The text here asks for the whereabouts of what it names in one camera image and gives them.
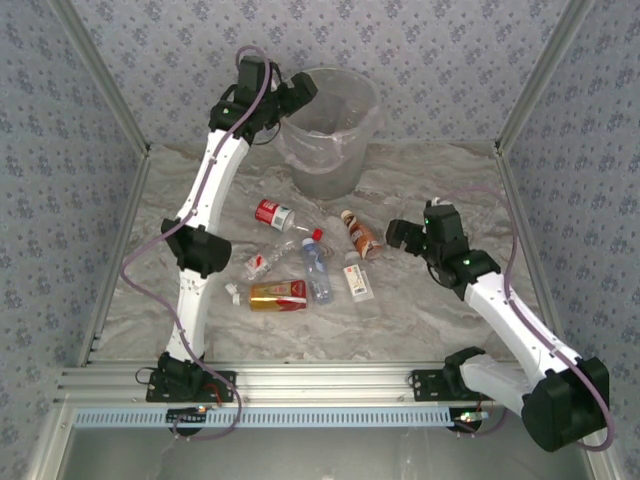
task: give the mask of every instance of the marble surface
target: marble surface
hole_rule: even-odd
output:
[[[160,146],[151,149],[151,168],[138,208],[127,254],[155,236],[164,217],[186,199],[198,170],[198,146]],[[383,315],[358,318],[341,271],[351,249],[339,219],[349,208],[383,238],[389,221],[420,222],[427,198],[468,185],[501,189],[489,143],[373,144],[367,150],[365,171],[356,190],[333,201],[312,201],[291,182],[289,167],[270,146],[254,147],[240,165],[222,213],[220,235],[234,246],[219,284],[205,327],[206,358],[216,360],[443,360],[448,354],[476,345],[497,359],[512,358],[491,327],[455,294],[429,277],[425,263],[402,251],[385,247],[368,268]],[[234,307],[223,285],[234,279],[238,266],[276,241],[279,232],[256,222],[252,201],[266,196],[306,214],[325,230],[333,250],[329,259],[335,301],[324,307],[291,313],[254,313]],[[511,236],[508,216],[483,194],[455,202],[474,248],[485,249],[506,265]],[[130,276],[161,293],[174,305],[178,269],[166,244],[138,259]],[[292,253],[267,280],[302,278],[302,261]],[[535,305],[524,258],[516,263],[514,286]],[[163,352],[172,323],[163,307],[136,293],[119,279],[97,351],[92,359],[156,358]]]

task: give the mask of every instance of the can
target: can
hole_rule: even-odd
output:
[[[249,307],[254,312],[293,312],[307,308],[304,280],[258,283],[249,291]]]

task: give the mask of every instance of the trash bin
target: trash bin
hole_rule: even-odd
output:
[[[329,67],[306,73],[318,93],[282,119],[276,147],[303,194],[331,200],[351,192],[360,180],[367,143],[383,124],[380,95],[371,80],[351,70]]]

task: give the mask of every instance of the patterned wallpaper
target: patterned wallpaper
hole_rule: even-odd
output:
[[[137,164],[44,0],[0,9],[0,478],[73,365]]]
[[[508,154],[567,338],[640,478],[640,4],[598,0]]]
[[[387,139],[496,138],[566,0],[73,0],[148,141],[204,141],[256,43],[379,86]]]

